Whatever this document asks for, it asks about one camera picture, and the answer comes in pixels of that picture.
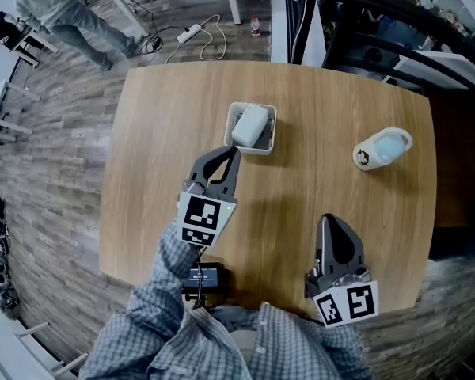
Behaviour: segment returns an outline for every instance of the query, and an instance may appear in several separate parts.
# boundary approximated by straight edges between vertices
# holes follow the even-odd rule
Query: jeans
[[[65,44],[76,48],[82,55],[98,66],[102,67],[108,63],[107,55],[88,44],[88,41],[79,29],[85,29],[98,35],[125,55],[128,55],[135,48],[134,38],[129,38],[121,31],[113,28],[80,2],[74,4],[56,20],[49,28],[49,32]]]

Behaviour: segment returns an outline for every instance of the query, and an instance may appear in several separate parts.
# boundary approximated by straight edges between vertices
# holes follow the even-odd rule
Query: person in jeans
[[[15,0],[16,10],[22,20],[36,31],[48,30],[62,42],[77,49],[81,54],[102,70],[109,70],[112,62],[104,52],[100,52],[81,34],[81,29],[92,32],[108,41],[126,56],[132,56],[142,43],[138,39],[127,37],[98,17],[79,0]]]

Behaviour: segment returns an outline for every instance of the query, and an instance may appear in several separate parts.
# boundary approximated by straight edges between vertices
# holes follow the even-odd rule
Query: wooden table
[[[381,312],[416,301],[435,217],[436,159],[428,99],[331,70],[259,62],[183,63],[131,70],[112,131],[101,201],[101,271],[146,280],[181,184],[222,146],[233,101],[275,105],[270,156],[243,155],[234,216],[206,260],[234,274],[235,303],[314,314],[304,275],[318,219],[332,212],[363,240]],[[365,173],[354,145],[402,127],[413,148]]]

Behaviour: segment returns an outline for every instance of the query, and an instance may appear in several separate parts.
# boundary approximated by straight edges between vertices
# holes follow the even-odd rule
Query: water bottle
[[[407,131],[385,128],[357,145],[352,156],[359,169],[372,170],[390,165],[394,159],[408,152],[412,144],[412,136]]]
[[[252,29],[252,36],[259,36],[260,35],[260,23],[257,16],[252,17],[251,22],[251,29]]]

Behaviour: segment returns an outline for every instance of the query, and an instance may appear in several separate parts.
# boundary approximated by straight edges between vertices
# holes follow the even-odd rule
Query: power strip
[[[197,34],[202,27],[199,24],[194,24],[188,31],[183,32],[177,37],[177,40],[180,44],[187,42],[190,38],[192,38],[195,34]]]

